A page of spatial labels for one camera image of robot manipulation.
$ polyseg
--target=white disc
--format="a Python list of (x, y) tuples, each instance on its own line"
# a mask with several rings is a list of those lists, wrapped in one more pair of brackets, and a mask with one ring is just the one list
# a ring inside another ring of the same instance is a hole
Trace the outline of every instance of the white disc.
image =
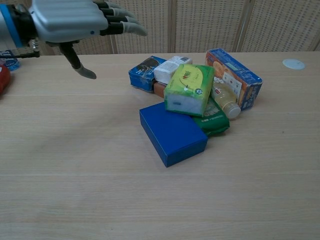
[(301, 70), (305, 68), (305, 64), (302, 61), (293, 58), (285, 59), (282, 61), (282, 63), (290, 69)]

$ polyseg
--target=bottle cap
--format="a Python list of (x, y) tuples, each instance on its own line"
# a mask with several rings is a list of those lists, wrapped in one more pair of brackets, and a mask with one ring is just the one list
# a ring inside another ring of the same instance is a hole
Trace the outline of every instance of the bottle cap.
[(241, 113), (241, 108), (235, 102), (230, 102), (223, 111), (228, 119), (235, 119)]

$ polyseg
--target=small blue box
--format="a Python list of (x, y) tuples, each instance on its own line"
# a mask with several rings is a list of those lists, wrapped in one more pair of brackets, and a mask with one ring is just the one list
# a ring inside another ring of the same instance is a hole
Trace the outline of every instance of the small blue box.
[(140, 109), (140, 121), (166, 167), (203, 152), (208, 137), (184, 114), (166, 111), (165, 103)]
[(154, 70), (166, 60), (160, 57), (151, 56), (138, 66), (129, 71), (130, 83), (132, 86), (152, 93), (154, 91), (155, 75)]

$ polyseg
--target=pile of items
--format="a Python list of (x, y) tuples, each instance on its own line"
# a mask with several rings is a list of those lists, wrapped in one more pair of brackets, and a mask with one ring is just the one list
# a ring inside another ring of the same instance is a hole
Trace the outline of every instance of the pile of items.
[(223, 49), (208, 50), (205, 65), (151, 56), (129, 71), (131, 85), (164, 102), (140, 110), (141, 125), (166, 167), (205, 150), (208, 137), (250, 109), (262, 79)]

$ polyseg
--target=blue ring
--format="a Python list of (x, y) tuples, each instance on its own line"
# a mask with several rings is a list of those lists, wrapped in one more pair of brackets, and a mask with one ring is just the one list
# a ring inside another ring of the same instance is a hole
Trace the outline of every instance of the blue ring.
[(7, 5), (0, 4), (0, 11), (1, 11), (2, 15), (3, 15), (4, 21), (6, 23), (6, 26), (7, 26), (8, 30), (9, 30), (11, 38), (14, 41), (15, 46), (17, 48), (22, 48), (23, 45), (22, 45), (22, 42), (20, 40), (20, 36), (19, 36), (19, 34), (17, 32), (17, 29), (16, 29), (16, 26), (14, 24), (14, 21), (11, 18), (11, 14), (9, 12), (9, 9), (8, 9)]

